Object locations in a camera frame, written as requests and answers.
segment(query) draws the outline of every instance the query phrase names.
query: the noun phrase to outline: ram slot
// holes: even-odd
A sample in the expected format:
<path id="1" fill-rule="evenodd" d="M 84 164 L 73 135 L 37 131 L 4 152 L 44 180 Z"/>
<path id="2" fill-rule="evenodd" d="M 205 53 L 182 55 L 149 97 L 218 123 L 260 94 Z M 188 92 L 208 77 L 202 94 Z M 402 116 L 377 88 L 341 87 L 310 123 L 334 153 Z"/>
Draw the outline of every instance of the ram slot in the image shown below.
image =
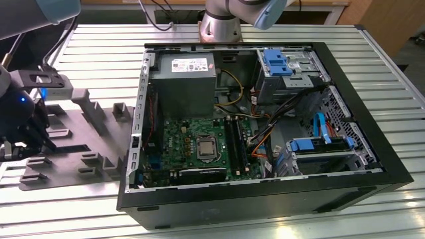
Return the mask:
<path id="1" fill-rule="evenodd" d="M 230 170 L 232 175 L 240 175 L 240 167 L 238 163 L 236 163 L 236 145 L 234 145 L 234 136 L 233 136 L 233 129 L 232 129 L 232 121 L 230 118 L 224 119 L 224 133 L 225 133 L 225 143 L 226 143 L 226 151 L 229 155 L 229 162 L 230 162 Z"/>
<path id="2" fill-rule="evenodd" d="M 237 117 L 232 119 L 232 129 L 233 129 L 233 141 L 236 146 L 236 158 L 238 162 L 238 167 L 241 172 L 248 172 L 248 158 L 246 158 L 246 149 L 245 149 L 245 142 L 240 130 L 238 120 Z"/>

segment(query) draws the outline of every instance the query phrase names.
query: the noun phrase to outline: green motherboard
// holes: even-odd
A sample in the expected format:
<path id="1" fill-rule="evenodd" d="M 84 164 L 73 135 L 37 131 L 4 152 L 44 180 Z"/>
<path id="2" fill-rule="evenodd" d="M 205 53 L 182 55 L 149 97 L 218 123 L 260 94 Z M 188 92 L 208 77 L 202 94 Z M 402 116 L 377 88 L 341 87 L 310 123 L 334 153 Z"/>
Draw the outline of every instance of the green motherboard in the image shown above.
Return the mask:
<path id="1" fill-rule="evenodd" d="M 238 119 L 238 125 L 244 142 L 252 136 L 248 118 Z M 198 159 L 197 140 L 200 138 L 214 139 L 214 149 L 217 157 L 205 162 Z M 224 119 L 186 119 L 165 120 L 164 124 L 164 151 L 161 155 L 161 170 L 153 176 L 154 186 L 169 186 L 166 177 L 169 172 L 177 169 L 220 167 L 226 169 L 226 181 L 257 179 L 261 177 L 260 165 L 257 159 L 250 158 L 250 152 L 246 150 L 249 169 L 246 172 L 236 175 L 232 170 L 232 160 L 228 153 L 226 135 Z"/>

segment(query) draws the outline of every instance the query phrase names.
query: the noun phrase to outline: motherboard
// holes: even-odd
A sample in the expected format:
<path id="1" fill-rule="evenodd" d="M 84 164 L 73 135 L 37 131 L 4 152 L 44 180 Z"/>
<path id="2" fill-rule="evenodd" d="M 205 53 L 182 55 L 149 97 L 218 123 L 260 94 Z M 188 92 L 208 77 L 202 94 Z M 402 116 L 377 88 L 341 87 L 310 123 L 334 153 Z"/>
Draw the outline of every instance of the motherboard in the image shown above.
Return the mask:
<path id="1" fill-rule="evenodd" d="M 149 156 L 152 186 L 261 178 L 250 136 L 248 118 L 166 119 L 162 154 Z"/>

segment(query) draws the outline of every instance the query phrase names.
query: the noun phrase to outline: robotic arm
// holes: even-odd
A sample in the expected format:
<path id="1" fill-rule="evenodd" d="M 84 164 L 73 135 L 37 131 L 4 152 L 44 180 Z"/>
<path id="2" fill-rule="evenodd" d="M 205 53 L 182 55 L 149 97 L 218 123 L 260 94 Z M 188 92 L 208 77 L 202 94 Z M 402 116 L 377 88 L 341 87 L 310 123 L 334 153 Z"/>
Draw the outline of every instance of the robotic arm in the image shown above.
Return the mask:
<path id="1" fill-rule="evenodd" d="M 238 18 L 262 30 L 276 23 L 284 8 L 294 0 L 206 0 L 201 23 L 204 42 L 241 40 Z M 80 0 L 0 0 L 0 40 L 74 17 Z M 49 83 L 37 83 L 37 76 Z M 61 88 L 56 72 L 13 71 L 0 65 L 0 162 L 28 158 L 42 151 L 54 151 L 48 139 L 49 127 L 44 99 L 33 100 L 33 88 Z"/>
<path id="2" fill-rule="evenodd" d="M 74 17 L 80 0 L 1 0 L 0 40 Z M 37 83 L 45 77 L 49 83 Z M 56 72 L 13 71 L 0 65 L 0 162 L 25 159 L 56 146 L 48 138 L 44 99 L 32 99 L 33 88 L 61 88 Z"/>
<path id="3" fill-rule="evenodd" d="M 294 0 L 206 0 L 201 41 L 238 42 L 238 19 L 266 30 L 276 23 L 284 8 L 293 2 Z"/>

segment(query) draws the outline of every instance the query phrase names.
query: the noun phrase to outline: metal workbench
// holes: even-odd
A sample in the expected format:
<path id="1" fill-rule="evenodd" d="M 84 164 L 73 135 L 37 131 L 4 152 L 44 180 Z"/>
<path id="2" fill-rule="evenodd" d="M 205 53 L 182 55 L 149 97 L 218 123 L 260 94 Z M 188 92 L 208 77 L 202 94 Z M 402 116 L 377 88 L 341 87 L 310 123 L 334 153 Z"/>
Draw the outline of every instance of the metal workbench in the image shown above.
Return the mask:
<path id="1" fill-rule="evenodd" d="M 118 182 L 22 192 L 25 161 L 0 166 L 0 238 L 425 238 L 425 101 L 368 32 L 353 26 L 242 27 L 245 42 L 322 41 L 392 143 L 414 182 L 340 212 L 148 232 L 116 211 Z M 80 25 L 54 67 L 102 108 L 134 105 L 144 43 L 196 42 L 197 26 Z M 62 107 L 76 107 L 62 102 Z"/>

